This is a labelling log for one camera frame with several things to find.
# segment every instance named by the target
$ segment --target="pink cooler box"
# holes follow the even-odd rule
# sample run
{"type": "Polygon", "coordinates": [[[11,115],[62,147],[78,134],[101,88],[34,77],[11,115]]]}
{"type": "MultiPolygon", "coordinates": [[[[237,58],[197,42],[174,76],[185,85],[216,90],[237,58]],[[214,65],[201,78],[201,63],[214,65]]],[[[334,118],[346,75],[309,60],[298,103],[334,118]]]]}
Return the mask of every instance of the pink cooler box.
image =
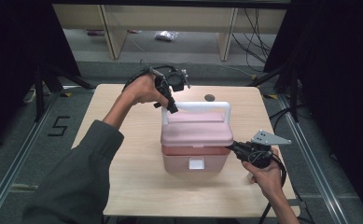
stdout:
{"type": "Polygon", "coordinates": [[[180,110],[162,109],[161,152],[167,172],[218,172],[233,143],[230,104],[227,102],[179,102],[180,110]],[[222,108],[224,112],[210,111],[222,108]]]}

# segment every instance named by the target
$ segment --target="gray carpet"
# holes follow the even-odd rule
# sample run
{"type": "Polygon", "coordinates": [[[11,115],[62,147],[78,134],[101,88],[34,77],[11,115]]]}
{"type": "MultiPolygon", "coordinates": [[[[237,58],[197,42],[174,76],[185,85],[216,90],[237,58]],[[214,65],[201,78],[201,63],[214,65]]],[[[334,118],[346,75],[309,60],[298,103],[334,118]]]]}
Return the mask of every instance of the gray carpet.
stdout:
{"type": "MultiPolygon", "coordinates": [[[[124,83],[128,77],[135,75],[139,71],[139,63],[78,63],[78,66],[84,80],[94,85],[101,83],[124,83]]],[[[192,85],[245,86],[252,81],[250,75],[262,76],[261,73],[248,69],[246,66],[233,66],[231,69],[219,65],[183,63],[175,64],[175,67],[188,70],[190,74],[189,81],[192,85]]],[[[276,78],[262,84],[259,87],[262,94],[274,93],[272,87],[275,81],[276,78]]],[[[62,80],[62,82],[63,85],[73,84],[68,80],[62,80]]],[[[15,184],[23,184],[25,186],[39,185],[42,178],[72,146],[79,124],[93,95],[91,91],[83,89],[73,90],[72,92],[70,97],[60,97],[55,102],[47,122],[39,134],[26,163],[23,165],[15,184]],[[66,125],[68,128],[63,136],[49,136],[51,133],[59,133],[60,130],[52,128],[53,123],[59,116],[69,117],[69,119],[61,119],[58,123],[66,125]]],[[[281,110],[278,100],[263,99],[263,101],[269,115],[273,115],[281,110]]],[[[311,118],[306,108],[301,108],[298,112],[300,126],[320,165],[325,170],[328,182],[340,200],[346,217],[350,223],[363,223],[363,205],[356,196],[340,165],[329,157],[330,149],[316,126],[314,118],[311,118]]],[[[4,133],[4,144],[0,147],[0,181],[11,164],[13,157],[18,152],[24,138],[27,136],[29,128],[32,127],[34,117],[34,104],[21,107],[4,133]]],[[[290,180],[300,193],[302,199],[307,202],[315,223],[333,223],[332,217],[315,185],[311,172],[285,117],[280,118],[275,133],[293,141],[292,145],[281,146],[280,148],[290,180]]],[[[0,223],[17,223],[18,221],[16,220],[20,220],[21,210],[28,202],[31,193],[32,190],[27,187],[14,188],[8,194],[0,209],[0,223]]],[[[300,216],[308,218],[304,210],[302,210],[300,216]]],[[[195,223],[194,219],[184,219],[184,221],[184,223],[195,223]]],[[[243,224],[258,223],[258,219],[240,219],[240,222],[243,224]]],[[[108,223],[115,223],[115,219],[111,218],[108,223]]],[[[198,219],[196,223],[210,223],[210,220],[198,219]]],[[[277,220],[275,218],[268,218],[265,223],[277,223],[277,220]]]]}

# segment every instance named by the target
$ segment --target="wooden desk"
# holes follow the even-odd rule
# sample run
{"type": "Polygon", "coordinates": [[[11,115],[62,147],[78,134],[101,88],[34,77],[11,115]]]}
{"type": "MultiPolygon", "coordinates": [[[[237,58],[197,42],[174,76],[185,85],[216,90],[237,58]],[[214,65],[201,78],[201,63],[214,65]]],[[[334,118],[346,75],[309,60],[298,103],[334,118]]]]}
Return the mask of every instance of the wooden desk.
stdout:
{"type": "MultiPolygon", "coordinates": [[[[100,85],[94,93],[78,131],[75,147],[95,119],[109,111],[123,85],[100,85]]],[[[231,105],[230,126],[234,139],[249,140],[259,129],[272,133],[258,89],[253,87],[195,86],[175,92],[176,101],[216,101],[231,105]]],[[[153,104],[136,105],[125,119],[125,135],[110,167],[111,190],[107,216],[160,217],[260,217],[267,204],[258,185],[250,184],[247,171],[230,153],[219,173],[166,173],[161,156],[161,110],[153,104]]],[[[288,199],[295,199],[289,180],[288,199]]],[[[300,213],[293,207],[296,215],[300,213]]]]}

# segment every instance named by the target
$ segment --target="long sleeve shirt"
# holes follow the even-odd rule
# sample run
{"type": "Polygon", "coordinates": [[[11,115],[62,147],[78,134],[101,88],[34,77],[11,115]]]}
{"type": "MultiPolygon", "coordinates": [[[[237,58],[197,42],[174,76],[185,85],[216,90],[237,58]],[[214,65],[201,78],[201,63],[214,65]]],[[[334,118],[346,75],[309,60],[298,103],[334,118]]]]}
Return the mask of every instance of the long sleeve shirt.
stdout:
{"type": "Polygon", "coordinates": [[[49,173],[22,214],[22,223],[101,223],[108,201],[108,169],[123,134],[96,120],[49,173]]]}

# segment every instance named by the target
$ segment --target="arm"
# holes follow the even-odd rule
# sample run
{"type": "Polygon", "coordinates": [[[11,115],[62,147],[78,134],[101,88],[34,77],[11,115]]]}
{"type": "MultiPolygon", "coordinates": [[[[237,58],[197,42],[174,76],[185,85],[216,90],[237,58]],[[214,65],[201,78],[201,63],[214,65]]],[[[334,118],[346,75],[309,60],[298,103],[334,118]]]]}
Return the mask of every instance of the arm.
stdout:
{"type": "Polygon", "coordinates": [[[93,122],[80,144],[39,186],[23,211],[22,223],[101,223],[108,199],[108,169],[123,141],[119,127],[137,103],[167,105],[153,80],[154,76],[136,79],[103,121],[93,122]]]}
{"type": "MultiPolygon", "coordinates": [[[[273,148],[273,152],[278,155],[277,149],[273,148]]],[[[279,223],[300,223],[289,206],[286,195],[283,193],[281,170],[274,161],[264,169],[259,169],[247,161],[243,161],[243,167],[253,175],[251,182],[259,184],[263,195],[269,200],[274,213],[279,219],[279,223]]]]}

